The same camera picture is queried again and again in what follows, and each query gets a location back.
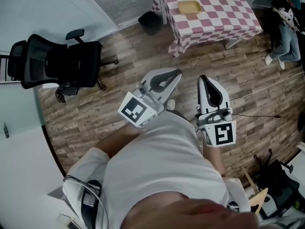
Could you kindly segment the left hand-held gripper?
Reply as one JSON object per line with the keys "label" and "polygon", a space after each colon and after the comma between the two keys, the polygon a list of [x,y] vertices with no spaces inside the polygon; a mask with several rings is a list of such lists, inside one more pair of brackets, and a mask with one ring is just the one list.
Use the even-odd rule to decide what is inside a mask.
{"label": "left hand-held gripper", "polygon": [[167,99],[181,80],[182,71],[175,68],[161,68],[148,72],[142,83],[128,92],[118,113],[137,128],[143,128],[165,110]]}

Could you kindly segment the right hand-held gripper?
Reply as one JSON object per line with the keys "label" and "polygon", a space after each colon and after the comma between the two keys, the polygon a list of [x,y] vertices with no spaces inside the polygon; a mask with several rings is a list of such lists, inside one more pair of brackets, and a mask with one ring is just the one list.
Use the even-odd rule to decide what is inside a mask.
{"label": "right hand-held gripper", "polygon": [[[197,81],[198,104],[202,114],[195,116],[197,126],[205,144],[208,147],[223,147],[236,142],[236,121],[233,120],[233,110],[230,108],[227,90],[216,80],[201,75]],[[209,112],[210,107],[221,110]]]}

